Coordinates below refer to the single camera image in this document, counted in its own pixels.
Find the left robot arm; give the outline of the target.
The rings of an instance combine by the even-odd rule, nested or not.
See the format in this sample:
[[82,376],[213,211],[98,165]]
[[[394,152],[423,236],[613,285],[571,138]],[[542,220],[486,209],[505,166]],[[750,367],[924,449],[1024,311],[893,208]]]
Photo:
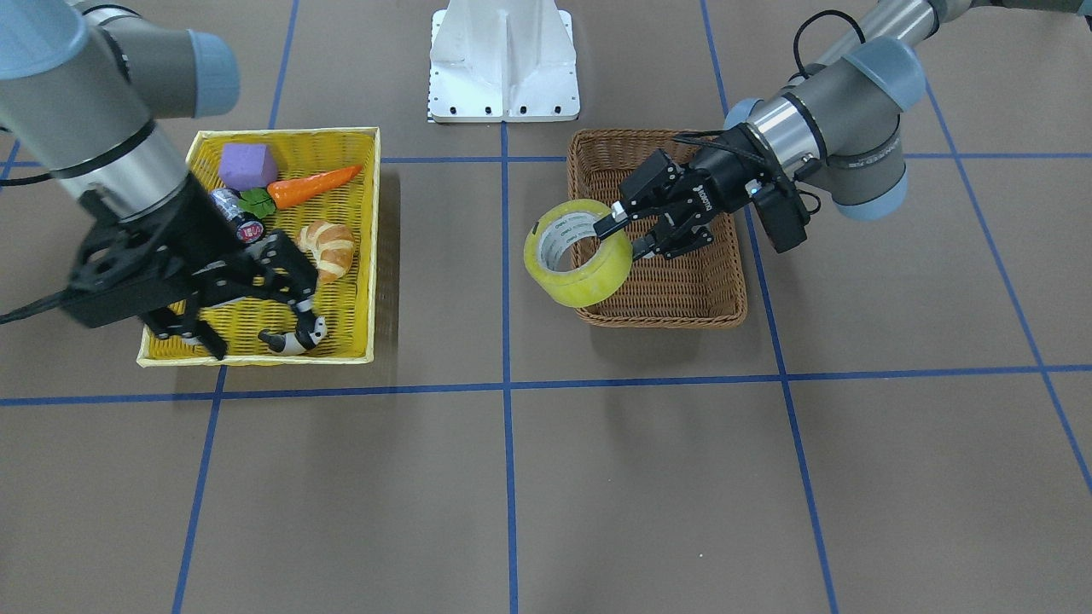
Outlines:
[[874,221],[904,202],[904,113],[926,94],[915,47],[976,1],[880,1],[812,62],[794,54],[787,84],[767,101],[740,101],[721,130],[682,131],[688,162],[655,150],[619,186],[594,223],[600,241],[645,217],[655,225],[624,247],[632,259],[675,259],[713,243],[712,221],[753,206],[769,243],[788,252],[807,238],[806,199],[830,194],[843,215]]

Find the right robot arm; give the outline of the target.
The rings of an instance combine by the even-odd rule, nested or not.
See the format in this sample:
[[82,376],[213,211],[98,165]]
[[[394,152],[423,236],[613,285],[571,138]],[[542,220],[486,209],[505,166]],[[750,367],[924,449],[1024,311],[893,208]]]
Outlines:
[[112,1],[4,1],[3,128],[94,219],[67,287],[3,315],[64,310],[83,326],[136,317],[216,359],[227,345],[204,308],[285,304],[289,332],[258,338],[300,355],[327,334],[317,270],[283,232],[246,244],[161,129],[161,118],[230,113],[241,70],[210,32],[168,29]]

